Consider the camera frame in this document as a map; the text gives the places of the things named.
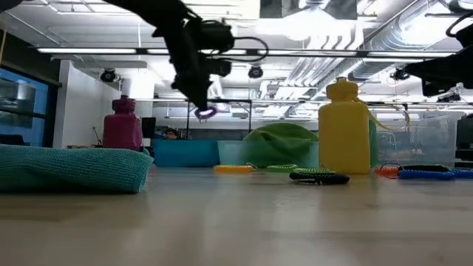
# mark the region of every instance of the table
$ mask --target table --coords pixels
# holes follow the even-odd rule
[[[156,169],[138,195],[1,195],[2,265],[471,265],[473,183]]]

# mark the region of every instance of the blue tray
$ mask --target blue tray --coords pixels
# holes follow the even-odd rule
[[[154,140],[158,167],[214,167],[220,164],[215,140]]]

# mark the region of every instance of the green towel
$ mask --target green towel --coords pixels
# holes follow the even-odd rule
[[[0,145],[0,192],[138,193],[153,159],[125,149]]]
[[[258,168],[296,164],[318,166],[317,135],[292,123],[274,123],[253,130],[245,137],[245,161]]]

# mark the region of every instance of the pink bottle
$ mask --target pink bottle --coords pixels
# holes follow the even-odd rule
[[[113,115],[105,117],[103,147],[140,151],[143,142],[140,118],[135,115],[135,101],[127,95],[112,101]]]

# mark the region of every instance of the plastic bin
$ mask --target plastic bin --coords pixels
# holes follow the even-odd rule
[[[154,140],[158,167],[214,167],[220,164],[215,140]]]
[[[409,128],[378,128],[378,165],[388,162],[409,164],[455,165],[458,112],[427,112],[412,121]]]
[[[271,141],[219,141],[220,163],[222,165],[237,166],[252,163],[255,166],[296,164],[302,168],[319,167],[319,143],[316,141],[294,140],[291,144],[307,147],[302,154],[288,153],[281,156],[281,151],[274,153],[268,146]]]

